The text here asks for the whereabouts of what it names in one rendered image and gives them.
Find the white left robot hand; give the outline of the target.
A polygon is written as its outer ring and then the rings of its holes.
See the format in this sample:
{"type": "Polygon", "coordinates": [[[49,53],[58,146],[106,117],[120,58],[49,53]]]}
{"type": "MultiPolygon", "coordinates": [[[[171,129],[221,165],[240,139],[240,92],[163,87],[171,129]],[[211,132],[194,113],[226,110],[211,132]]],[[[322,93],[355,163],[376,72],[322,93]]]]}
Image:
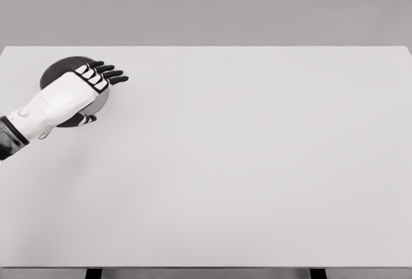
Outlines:
{"type": "Polygon", "coordinates": [[[51,126],[70,128],[93,123],[97,117],[84,113],[110,87],[126,82],[129,77],[113,65],[91,61],[63,73],[39,93],[45,106],[41,111],[51,126]]]}

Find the grey metal pot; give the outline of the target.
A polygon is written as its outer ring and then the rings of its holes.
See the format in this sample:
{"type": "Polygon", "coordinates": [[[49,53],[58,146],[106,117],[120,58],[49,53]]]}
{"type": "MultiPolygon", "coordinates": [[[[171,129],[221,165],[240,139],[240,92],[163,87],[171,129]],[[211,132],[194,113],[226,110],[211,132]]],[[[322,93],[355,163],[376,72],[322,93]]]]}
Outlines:
{"type": "MultiPolygon", "coordinates": [[[[82,57],[82,56],[71,56],[71,57],[66,57],[61,60],[58,60],[57,62],[49,66],[49,68],[47,68],[46,71],[43,73],[40,79],[41,90],[43,90],[47,85],[49,85],[51,82],[59,78],[63,73],[73,70],[83,64],[90,63],[91,61],[95,61],[95,60],[89,57],[82,57]]],[[[84,108],[83,112],[92,113],[96,116],[96,113],[100,111],[102,107],[105,105],[108,99],[108,95],[109,95],[109,89],[105,91],[104,93],[102,93],[101,95],[99,95],[99,97],[96,99],[96,101],[93,104],[90,104],[89,106],[87,106],[87,108],[84,108]]],[[[39,137],[39,139],[41,140],[45,138],[46,136],[39,137]]]]}

